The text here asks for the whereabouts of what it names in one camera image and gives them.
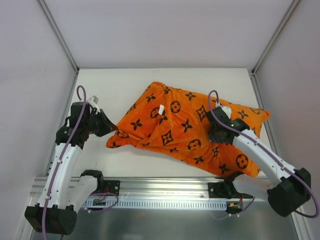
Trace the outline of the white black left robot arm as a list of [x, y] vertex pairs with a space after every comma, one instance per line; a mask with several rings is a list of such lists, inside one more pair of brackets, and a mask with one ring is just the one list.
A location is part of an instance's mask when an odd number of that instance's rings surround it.
[[67, 236], [76, 226], [78, 212], [89, 196], [108, 195], [100, 170], [85, 170], [73, 189], [69, 189], [72, 172], [90, 135], [103, 137], [118, 128], [98, 107], [93, 96], [86, 102], [74, 102], [70, 116], [56, 132], [54, 158], [45, 186], [34, 206], [24, 216], [32, 228], [42, 233]]

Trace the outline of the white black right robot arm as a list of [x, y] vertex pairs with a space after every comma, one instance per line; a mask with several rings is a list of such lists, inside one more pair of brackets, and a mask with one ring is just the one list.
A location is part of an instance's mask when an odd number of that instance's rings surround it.
[[280, 216], [287, 217], [312, 198], [311, 175], [296, 169], [271, 151], [242, 119], [231, 119], [227, 106], [211, 108], [206, 114], [210, 122], [209, 139], [234, 146], [250, 158], [265, 174], [265, 179], [233, 173], [226, 179], [224, 192], [228, 197], [247, 194], [267, 201]]

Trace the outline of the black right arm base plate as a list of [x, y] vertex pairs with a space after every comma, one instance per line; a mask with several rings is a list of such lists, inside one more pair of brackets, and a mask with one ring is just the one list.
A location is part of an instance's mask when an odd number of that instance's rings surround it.
[[252, 199], [253, 196], [239, 193], [231, 182], [209, 182], [207, 184], [209, 198]]

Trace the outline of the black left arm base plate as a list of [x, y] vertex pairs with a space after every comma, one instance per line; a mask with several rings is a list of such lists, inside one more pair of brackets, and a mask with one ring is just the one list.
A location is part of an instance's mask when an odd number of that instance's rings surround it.
[[103, 193], [112, 193], [119, 196], [121, 189], [121, 181], [120, 180], [104, 180], [102, 184], [102, 192]]

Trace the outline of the orange patterned plush pillowcase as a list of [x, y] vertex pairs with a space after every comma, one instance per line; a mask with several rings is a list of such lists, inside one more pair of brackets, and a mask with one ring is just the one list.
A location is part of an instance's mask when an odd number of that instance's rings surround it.
[[[221, 177], [242, 172], [257, 177], [260, 168], [239, 149], [209, 139], [206, 113], [217, 103], [230, 107], [232, 119], [242, 119], [256, 135], [270, 113], [206, 94], [152, 82], [118, 122], [106, 146], [133, 147], [169, 155]], [[159, 114], [160, 105], [164, 111]]]

